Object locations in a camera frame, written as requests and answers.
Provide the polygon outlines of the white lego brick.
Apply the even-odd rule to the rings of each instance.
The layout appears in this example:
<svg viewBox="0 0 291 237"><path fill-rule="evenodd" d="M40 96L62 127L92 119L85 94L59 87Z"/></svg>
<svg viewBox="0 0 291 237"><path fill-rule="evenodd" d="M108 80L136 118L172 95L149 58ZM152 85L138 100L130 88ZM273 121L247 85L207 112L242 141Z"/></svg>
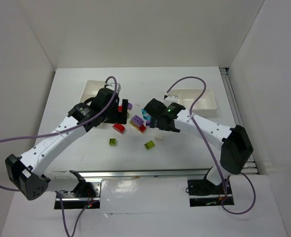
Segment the white lego brick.
<svg viewBox="0 0 291 237"><path fill-rule="evenodd" d="M155 135L155 136L154 136L154 139L155 139L156 141L163 141L163 140L164 140L164 136L163 136L163 135Z"/></svg>

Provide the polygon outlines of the red curved lego brick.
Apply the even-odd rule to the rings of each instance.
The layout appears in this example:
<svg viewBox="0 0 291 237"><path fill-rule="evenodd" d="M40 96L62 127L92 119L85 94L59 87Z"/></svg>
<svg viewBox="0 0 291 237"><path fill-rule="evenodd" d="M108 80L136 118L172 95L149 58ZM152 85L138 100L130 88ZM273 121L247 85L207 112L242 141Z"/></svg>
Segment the red curved lego brick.
<svg viewBox="0 0 291 237"><path fill-rule="evenodd" d="M123 134L126 130L125 126L119 123L115 123L112 127L115 131L117 131L120 134Z"/></svg>

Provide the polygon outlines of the small green lego brick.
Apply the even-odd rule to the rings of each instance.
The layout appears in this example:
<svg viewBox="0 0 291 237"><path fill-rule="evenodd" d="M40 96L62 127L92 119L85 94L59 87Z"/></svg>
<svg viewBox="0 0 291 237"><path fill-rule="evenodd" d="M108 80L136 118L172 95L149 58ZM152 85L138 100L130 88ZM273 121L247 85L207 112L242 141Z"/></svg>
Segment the small green lego brick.
<svg viewBox="0 0 291 237"><path fill-rule="evenodd" d="M117 140L115 138L110 138L109 139L109 145L110 146L116 146L117 145Z"/></svg>

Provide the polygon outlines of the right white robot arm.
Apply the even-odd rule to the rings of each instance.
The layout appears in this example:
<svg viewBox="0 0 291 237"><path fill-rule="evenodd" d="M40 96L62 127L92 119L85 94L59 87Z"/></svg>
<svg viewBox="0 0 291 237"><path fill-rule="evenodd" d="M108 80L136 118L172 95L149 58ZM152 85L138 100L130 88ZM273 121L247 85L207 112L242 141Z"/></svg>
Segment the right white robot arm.
<svg viewBox="0 0 291 237"><path fill-rule="evenodd" d="M165 106L152 99L145 106L150 115L150 127L171 132L188 132L202 138L207 146L220 151L220 158L202 180L192 181L188 193L195 196L215 195L223 192L230 175L239 175L254 149L244 127L229 127L196 115L178 103Z"/></svg>

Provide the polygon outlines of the red green yellow lego stack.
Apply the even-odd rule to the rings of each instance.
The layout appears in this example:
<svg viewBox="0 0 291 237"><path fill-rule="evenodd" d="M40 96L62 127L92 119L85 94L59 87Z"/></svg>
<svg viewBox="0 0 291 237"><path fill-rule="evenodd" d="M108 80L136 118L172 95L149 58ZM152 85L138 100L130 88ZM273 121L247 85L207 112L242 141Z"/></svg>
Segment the red green yellow lego stack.
<svg viewBox="0 0 291 237"><path fill-rule="evenodd" d="M137 131L141 132L141 133L144 133L146 131L146 127L142 124L140 126L136 126L134 125L134 123L130 120L129 121L130 125L135 128Z"/></svg>

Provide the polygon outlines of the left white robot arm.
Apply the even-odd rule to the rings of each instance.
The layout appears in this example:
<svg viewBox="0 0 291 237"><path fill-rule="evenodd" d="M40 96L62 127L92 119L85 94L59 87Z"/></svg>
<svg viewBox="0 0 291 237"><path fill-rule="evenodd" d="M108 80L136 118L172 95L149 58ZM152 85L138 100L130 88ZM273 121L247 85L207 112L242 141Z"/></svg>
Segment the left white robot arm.
<svg viewBox="0 0 291 237"><path fill-rule="evenodd" d="M120 85L113 83L101 88L95 97L76 104L50 137L43 139L20 156L10 155L5 165L10 181L27 198L35 200L49 191L63 191L62 185L71 186L71 192L79 196L92 186L76 171L68 171L61 178L45 175L47 167L78 138L101 123L126 124L128 100L119 107Z"/></svg>

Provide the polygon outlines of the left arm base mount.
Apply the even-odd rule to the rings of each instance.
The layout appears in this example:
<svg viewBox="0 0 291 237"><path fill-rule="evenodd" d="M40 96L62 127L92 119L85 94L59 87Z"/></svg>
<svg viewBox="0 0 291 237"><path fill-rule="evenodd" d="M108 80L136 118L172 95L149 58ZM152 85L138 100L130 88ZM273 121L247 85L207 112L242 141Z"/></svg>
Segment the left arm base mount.
<svg viewBox="0 0 291 237"><path fill-rule="evenodd" d="M70 170L57 178L63 189L58 191L54 209L99 209L101 202L102 180L85 178L79 172Z"/></svg>

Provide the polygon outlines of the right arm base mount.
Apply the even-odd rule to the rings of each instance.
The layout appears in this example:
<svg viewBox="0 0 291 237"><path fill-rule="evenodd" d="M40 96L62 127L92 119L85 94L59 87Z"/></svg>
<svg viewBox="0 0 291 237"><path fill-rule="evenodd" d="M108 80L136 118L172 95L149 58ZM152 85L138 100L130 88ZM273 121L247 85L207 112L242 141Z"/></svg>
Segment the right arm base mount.
<svg viewBox="0 0 291 237"><path fill-rule="evenodd" d="M225 182L226 191L222 184L215 186L206 178L189 179L185 192L189 195L190 207L234 205L230 182Z"/></svg>

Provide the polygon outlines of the green sloped lego brick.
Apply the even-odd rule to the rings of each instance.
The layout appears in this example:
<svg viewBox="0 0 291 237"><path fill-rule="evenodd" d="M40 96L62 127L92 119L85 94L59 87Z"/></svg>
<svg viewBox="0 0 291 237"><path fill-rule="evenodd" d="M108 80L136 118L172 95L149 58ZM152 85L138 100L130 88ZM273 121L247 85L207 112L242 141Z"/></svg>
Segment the green sloped lego brick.
<svg viewBox="0 0 291 237"><path fill-rule="evenodd" d="M147 143L145 143L144 146L147 150L150 150L155 147L155 143L152 140L150 140Z"/></svg>

